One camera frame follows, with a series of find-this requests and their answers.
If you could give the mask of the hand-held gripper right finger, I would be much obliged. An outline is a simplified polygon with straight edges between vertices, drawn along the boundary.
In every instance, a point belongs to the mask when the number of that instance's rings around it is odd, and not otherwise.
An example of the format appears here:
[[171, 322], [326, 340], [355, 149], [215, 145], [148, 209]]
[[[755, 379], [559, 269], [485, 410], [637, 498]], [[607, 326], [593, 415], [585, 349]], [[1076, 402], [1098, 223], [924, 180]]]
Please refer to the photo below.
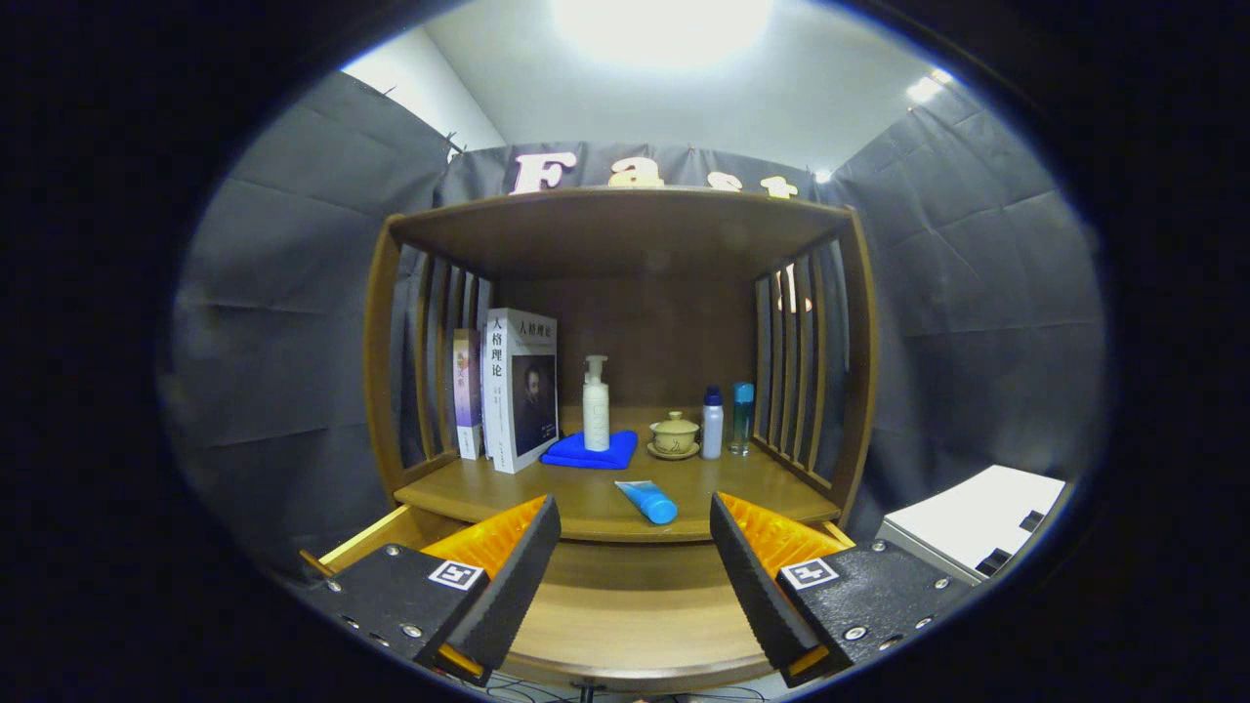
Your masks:
[[972, 590], [892, 542], [854, 545], [728, 492], [710, 499], [710, 534], [758, 645], [788, 685], [879, 658]]

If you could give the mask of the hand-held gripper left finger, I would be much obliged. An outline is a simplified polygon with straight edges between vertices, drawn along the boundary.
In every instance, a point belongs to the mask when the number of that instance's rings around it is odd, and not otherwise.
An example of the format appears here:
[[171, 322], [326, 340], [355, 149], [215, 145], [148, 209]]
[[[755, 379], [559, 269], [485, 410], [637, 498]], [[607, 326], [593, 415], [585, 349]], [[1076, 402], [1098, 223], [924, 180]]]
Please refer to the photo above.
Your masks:
[[562, 533], [542, 495], [420, 545], [398, 529], [402, 509], [314, 560], [320, 579], [299, 600], [392, 657], [484, 685], [499, 669]]

